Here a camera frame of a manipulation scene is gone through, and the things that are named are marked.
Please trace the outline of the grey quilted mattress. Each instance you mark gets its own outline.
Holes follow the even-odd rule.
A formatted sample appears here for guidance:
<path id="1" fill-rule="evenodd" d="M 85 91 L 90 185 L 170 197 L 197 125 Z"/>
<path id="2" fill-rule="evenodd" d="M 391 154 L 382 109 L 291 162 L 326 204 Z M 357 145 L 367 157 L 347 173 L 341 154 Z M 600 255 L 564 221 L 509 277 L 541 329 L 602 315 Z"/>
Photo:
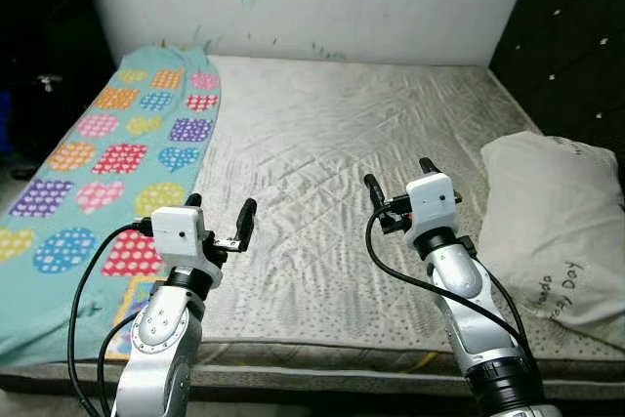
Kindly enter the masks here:
<path id="1" fill-rule="evenodd" d="M 191 193 L 219 238 L 235 233 L 247 198 L 258 208 L 249 247 L 228 257 L 206 297 L 193 389 L 468 397 L 438 298 L 367 255 L 362 179 L 372 173 L 394 197 L 432 158 L 461 197 L 457 232 L 479 247 L 480 151 L 512 133 L 541 135 L 531 119 L 480 67 L 209 59 L 222 105 Z M 108 79 L 75 110 L 36 107 L 13 127 L 60 122 L 61 141 Z M 621 349 L 519 310 L 548 398 L 622 395 Z M 66 358 L 0 368 L 0 385 L 51 382 L 70 386 Z"/>

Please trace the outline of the black tufted headboard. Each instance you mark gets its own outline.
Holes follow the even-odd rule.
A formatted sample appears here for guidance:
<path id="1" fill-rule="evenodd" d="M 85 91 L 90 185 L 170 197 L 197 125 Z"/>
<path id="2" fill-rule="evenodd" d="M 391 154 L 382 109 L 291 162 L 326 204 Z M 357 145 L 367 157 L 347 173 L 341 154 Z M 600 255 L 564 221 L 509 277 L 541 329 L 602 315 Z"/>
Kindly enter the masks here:
<path id="1" fill-rule="evenodd" d="M 488 64 L 545 135 L 625 152 L 625 0 L 517 0 Z"/>

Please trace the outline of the white pillow with lettering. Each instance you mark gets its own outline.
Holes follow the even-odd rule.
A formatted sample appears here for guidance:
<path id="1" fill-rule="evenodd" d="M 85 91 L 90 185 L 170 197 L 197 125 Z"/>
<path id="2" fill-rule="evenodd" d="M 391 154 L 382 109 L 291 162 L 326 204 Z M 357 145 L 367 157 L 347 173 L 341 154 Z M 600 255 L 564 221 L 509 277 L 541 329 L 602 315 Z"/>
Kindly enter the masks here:
<path id="1" fill-rule="evenodd" d="M 625 216 L 611 150 L 522 131 L 480 151 L 483 264 L 524 312 L 625 345 Z"/>

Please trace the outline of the teal blanket with colourful hearts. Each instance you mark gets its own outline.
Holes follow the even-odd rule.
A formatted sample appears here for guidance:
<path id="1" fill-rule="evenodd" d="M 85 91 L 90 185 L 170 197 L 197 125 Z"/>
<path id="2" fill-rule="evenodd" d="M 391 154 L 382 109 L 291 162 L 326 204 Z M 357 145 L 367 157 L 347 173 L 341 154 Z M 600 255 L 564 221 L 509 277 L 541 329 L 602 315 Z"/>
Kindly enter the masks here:
<path id="1" fill-rule="evenodd" d="M 191 194 L 222 105 L 200 50 L 144 47 L 122 60 L 22 191 L 0 210 L 0 368 L 90 360 L 135 286 L 164 270 L 122 225 Z"/>

